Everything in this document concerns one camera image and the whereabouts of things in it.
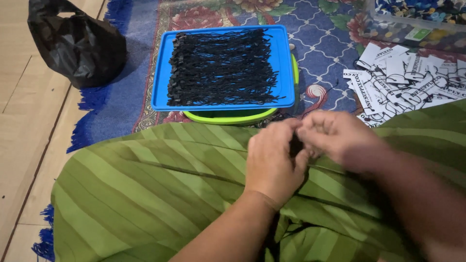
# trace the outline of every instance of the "blue tray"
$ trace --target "blue tray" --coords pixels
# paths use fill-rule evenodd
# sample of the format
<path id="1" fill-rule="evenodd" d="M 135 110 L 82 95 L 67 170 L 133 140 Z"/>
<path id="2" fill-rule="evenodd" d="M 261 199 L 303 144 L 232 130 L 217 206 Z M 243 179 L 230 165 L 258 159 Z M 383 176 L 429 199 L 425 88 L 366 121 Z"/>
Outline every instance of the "blue tray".
<path id="1" fill-rule="evenodd" d="M 168 81 L 171 76 L 171 65 L 168 63 L 173 51 L 173 39 L 179 32 L 195 33 L 218 33 L 239 32 L 245 29 L 268 29 L 265 33 L 273 36 L 270 39 L 270 57 L 268 62 L 273 71 L 279 71 L 277 84 L 272 88 L 272 95 L 286 96 L 276 100 L 277 103 L 259 104 L 235 104 L 235 105 L 197 105 L 197 106 L 168 106 Z M 183 31 L 169 31 L 162 35 L 158 51 L 157 65 L 155 67 L 154 87 L 152 90 L 152 108 L 156 111 L 209 111 L 209 110 L 244 110 L 260 108 L 290 107 L 295 103 L 295 89 L 293 74 L 291 71 L 291 55 L 288 44 L 286 27 L 282 25 L 269 26 L 241 26 L 226 28 L 203 28 Z"/>

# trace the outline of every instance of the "blue fringe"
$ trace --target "blue fringe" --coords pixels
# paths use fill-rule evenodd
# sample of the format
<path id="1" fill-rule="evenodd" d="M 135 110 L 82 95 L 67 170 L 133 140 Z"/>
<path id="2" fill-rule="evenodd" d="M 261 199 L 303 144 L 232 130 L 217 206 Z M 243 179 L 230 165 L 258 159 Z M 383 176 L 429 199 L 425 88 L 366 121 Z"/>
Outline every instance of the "blue fringe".
<path id="1" fill-rule="evenodd" d="M 108 11 L 105 13 L 105 19 L 118 28 L 122 35 L 125 35 L 128 29 L 132 5 L 133 0 L 109 0 L 107 4 Z M 66 153 L 94 143 L 88 132 L 89 126 L 106 104 L 111 85 L 110 83 L 103 87 L 81 89 L 82 99 L 78 103 L 78 107 L 81 110 L 89 112 L 76 123 L 73 135 L 71 136 L 71 146 L 66 150 Z"/>
<path id="2" fill-rule="evenodd" d="M 50 228 L 41 229 L 39 237 L 41 238 L 40 243 L 34 243 L 32 251 L 38 256 L 47 259 L 48 261 L 55 262 L 54 253 L 54 207 L 49 204 L 44 211 L 41 212 L 44 215 L 44 220 L 50 225 Z"/>
<path id="3" fill-rule="evenodd" d="M 105 19 L 114 25 L 121 34 L 125 35 L 128 29 L 129 20 L 131 17 L 131 11 L 133 0 L 109 0 L 107 4 L 108 12 L 105 14 Z M 73 136 L 71 137 L 72 146 L 67 149 L 67 153 L 91 145 L 87 136 L 88 124 L 94 118 L 97 113 L 102 110 L 106 103 L 110 85 L 104 87 L 82 89 L 81 102 L 78 104 L 79 109 L 88 110 L 83 118 L 76 123 Z M 54 253 L 54 207 L 49 204 L 44 211 L 41 212 L 44 215 L 44 220 L 50 225 L 50 228 L 41 229 L 39 237 L 41 238 L 40 243 L 34 243 L 32 250 L 38 256 L 47 259 L 50 262 L 55 262 Z"/>

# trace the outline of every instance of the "wooden floor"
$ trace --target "wooden floor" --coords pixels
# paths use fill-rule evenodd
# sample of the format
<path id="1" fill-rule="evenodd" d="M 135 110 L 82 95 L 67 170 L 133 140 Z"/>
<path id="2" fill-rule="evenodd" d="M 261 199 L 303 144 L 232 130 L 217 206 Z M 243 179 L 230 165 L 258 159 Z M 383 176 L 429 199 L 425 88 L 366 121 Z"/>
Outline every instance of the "wooden floor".
<path id="1" fill-rule="evenodd" d="M 71 0 L 101 19 L 103 0 Z M 28 1 L 0 1 L 0 261 L 36 262 L 31 247 L 48 226 L 39 215 L 71 154 L 86 113 L 67 78 L 50 70 L 27 27 Z"/>

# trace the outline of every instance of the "forearm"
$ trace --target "forearm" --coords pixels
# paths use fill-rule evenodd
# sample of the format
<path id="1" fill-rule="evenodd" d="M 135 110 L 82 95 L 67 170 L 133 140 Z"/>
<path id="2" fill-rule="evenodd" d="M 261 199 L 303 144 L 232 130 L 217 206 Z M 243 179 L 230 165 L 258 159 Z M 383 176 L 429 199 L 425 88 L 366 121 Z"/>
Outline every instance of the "forearm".
<path id="1" fill-rule="evenodd" d="M 465 197 L 425 170 L 412 155 L 390 151 L 379 158 L 373 178 L 388 193 L 406 229 L 429 257 L 445 259 L 447 254 L 464 251 Z"/>
<path id="2" fill-rule="evenodd" d="M 245 192 L 170 262 L 255 261 L 276 211 L 259 192 Z"/>

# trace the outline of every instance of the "pile of tags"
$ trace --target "pile of tags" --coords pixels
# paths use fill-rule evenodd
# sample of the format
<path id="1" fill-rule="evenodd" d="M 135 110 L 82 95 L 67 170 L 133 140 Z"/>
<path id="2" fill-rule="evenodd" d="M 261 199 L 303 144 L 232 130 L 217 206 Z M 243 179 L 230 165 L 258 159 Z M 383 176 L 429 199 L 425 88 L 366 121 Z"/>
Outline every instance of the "pile of tags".
<path id="1" fill-rule="evenodd" d="M 358 117 L 369 127 L 404 112 L 466 98 L 466 62 L 444 63 L 408 50 L 370 43 L 356 62 L 366 70 L 343 70 L 364 109 Z"/>

